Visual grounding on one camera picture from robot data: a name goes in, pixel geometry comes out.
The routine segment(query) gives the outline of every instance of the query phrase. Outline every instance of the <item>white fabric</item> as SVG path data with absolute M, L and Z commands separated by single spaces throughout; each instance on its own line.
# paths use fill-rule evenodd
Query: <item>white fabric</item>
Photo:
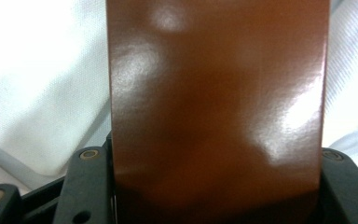
M 331 7 L 324 147 L 358 164 L 358 0 Z M 104 0 L 0 0 L 0 182 L 64 174 L 110 131 Z

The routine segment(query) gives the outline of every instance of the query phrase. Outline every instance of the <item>glossy brown surface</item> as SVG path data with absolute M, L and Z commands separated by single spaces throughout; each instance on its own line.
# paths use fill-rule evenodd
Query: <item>glossy brown surface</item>
M 120 223 L 275 218 L 292 199 L 285 221 L 304 218 L 328 1 L 108 0 L 107 13 Z

